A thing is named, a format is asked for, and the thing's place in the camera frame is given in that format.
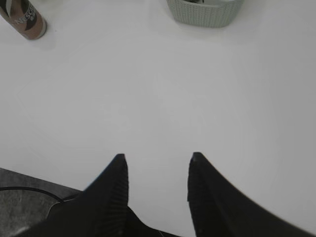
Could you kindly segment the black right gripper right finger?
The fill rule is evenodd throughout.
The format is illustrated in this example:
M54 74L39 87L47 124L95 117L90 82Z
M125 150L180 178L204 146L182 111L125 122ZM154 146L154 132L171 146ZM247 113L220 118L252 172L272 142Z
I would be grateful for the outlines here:
M188 196L198 237L310 237L231 184L201 152L190 160Z

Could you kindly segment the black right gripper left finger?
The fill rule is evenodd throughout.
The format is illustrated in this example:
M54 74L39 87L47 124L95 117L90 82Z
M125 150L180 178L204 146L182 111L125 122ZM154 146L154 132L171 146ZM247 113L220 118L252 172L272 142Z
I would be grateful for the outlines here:
M124 154L118 154L80 195L22 236L121 237L127 216L128 190L126 159Z

